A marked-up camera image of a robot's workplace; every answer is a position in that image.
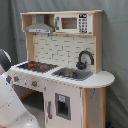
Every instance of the stove knob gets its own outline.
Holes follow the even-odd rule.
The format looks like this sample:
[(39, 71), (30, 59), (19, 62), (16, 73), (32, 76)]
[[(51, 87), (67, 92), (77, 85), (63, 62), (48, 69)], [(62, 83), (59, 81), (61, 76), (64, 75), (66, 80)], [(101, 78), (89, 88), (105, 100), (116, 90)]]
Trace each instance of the stove knob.
[(15, 81), (15, 82), (19, 81), (18, 76), (15, 76), (15, 77), (14, 77), (14, 81)]
[(32, 86), (36, 87), (37, 86), (37, 82), (36, 81), (33, 81), (32, 82)]

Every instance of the microwave door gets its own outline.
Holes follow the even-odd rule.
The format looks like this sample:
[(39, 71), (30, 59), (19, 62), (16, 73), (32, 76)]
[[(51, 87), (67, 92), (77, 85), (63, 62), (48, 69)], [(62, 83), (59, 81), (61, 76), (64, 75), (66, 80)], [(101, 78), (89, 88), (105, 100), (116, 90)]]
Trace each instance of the microwave door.
[(56, 32), (79, 33), (79, 15), (61, 14), (56, 15)]

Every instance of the white cabinet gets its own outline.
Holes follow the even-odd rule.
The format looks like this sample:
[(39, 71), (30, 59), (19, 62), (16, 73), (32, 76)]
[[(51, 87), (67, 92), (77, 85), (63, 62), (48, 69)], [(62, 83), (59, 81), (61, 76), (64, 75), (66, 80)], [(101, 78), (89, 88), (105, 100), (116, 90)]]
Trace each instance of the white cabinet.
[(46, 128), (82, 128), (82, 91), (46, 81), (44, 91)]

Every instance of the cabinet handle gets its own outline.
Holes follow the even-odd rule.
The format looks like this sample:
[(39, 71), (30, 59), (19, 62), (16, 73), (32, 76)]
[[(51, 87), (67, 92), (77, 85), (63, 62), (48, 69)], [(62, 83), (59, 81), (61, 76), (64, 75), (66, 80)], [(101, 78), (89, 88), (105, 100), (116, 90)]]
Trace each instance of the cabinet handle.
[(52, 115), (50, 115), (50, 108), (51, 108), (51, 101), (48, 102), (47, 112), (48, 112), (48, 118), (52, 119)]
[(56, 27), (56, 30), (59, 30), (59, 27), (57, 26), (57, 21), (59, 20), (59, 17), (56, 17), (56, 20), (55, 20), (55, 27)]

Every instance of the faucet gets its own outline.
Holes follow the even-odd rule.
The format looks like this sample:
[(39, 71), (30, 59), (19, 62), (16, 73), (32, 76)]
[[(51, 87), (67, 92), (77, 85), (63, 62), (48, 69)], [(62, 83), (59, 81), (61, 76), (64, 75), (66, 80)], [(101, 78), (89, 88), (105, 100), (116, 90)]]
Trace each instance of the faucet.
[(82, 57), (83, 54), (87, 54), (91, 59), (91, 65), (94, 65), (94, 59), (93, 59), (92, 54), (90, 52), (88, 52), (88, 51), (82, 51), (79, 54), (79, 58), (78, 58), (79, 62), (76, 64), (76, 67), (78, 67), (78, 69), (80, 69), (80, 70), (85, 69), (86, 66), (87, 66), (87, 62), (85, 62), (85, 64), (81, 62), (81, 57)]

